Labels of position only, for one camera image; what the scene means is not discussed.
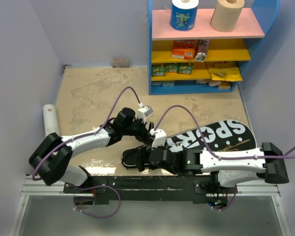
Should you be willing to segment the white shuttlecock tube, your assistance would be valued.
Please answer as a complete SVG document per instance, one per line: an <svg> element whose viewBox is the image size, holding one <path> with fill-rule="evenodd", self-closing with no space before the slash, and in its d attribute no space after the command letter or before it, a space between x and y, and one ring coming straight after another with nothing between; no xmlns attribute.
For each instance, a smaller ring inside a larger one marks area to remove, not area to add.
<svg viewBox="0 0 295 236"><path fill-rule="evenodd" d="M42 108L45 135L56 133L60 135L56 107L52 104L46 104Z"/></svg>

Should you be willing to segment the black sport racket bag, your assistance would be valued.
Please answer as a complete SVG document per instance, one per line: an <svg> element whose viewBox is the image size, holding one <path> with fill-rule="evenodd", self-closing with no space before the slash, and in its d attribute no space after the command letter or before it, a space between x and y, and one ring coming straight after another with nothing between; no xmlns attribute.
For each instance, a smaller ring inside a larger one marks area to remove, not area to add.
<svg viewBox="0 0 295 236"><path fill-rule="evenodd" d="M251 129L244 123L233 119L225 119L206 124L197 128L189 129L167 137L166 147L172 152L185 149L204 149L206 146L200 135L212 151L244 151L257 147L256 139Z"/></svg>

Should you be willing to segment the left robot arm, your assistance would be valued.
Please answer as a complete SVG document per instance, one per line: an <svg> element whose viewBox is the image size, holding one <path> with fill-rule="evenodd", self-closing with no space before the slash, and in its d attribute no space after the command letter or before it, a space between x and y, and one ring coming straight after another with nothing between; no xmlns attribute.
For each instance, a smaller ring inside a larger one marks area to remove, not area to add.
<svg viewBox="0 0 295 236"><path fill-rule="evenodd" d="M34 169L32 175L39 175L46 185L63 181L73 184L81 193L89 192L91 175L83 167L70 166L70 159L95 148L109 147L124 136L133 136L147 144L151 141L149 131L153 124L146 126L146 119L152 112L150 106L143 106L137 111L123 108L115 118L108 119L106 124L92 131L73 136L50 133L29 158L29 164Z"/></svg>

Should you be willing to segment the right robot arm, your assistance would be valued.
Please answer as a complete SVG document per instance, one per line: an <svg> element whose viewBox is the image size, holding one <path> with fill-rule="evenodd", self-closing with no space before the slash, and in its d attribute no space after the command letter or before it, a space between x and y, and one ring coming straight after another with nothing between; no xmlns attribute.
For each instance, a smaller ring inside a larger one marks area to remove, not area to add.
<svg viewBox="0 0 295 236"><path fill-rule="evenodd" d="M172 152L168 147L142 147L137 151L136 166L140 172L148 167L164 169L178 176L211 174L211 180L202 184L202 188L214 193L260 178L269 184L289 182L283 153L273 143L229 152L199 149Z"/></svg>

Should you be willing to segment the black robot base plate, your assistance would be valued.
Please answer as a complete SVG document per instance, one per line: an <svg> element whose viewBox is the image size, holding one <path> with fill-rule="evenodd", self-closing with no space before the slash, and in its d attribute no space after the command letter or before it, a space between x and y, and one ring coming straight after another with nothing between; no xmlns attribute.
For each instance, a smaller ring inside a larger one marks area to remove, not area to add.
<svg viewBox="0 0 295 236"><path fill-rule="evenodd" d="M78 189L65 184L65 194L94 197L96 205L117 201L193 202L225 206L227 196L236 193L235 187L225 188L217 184L217 175L211 176L98 176Z"/></svg>

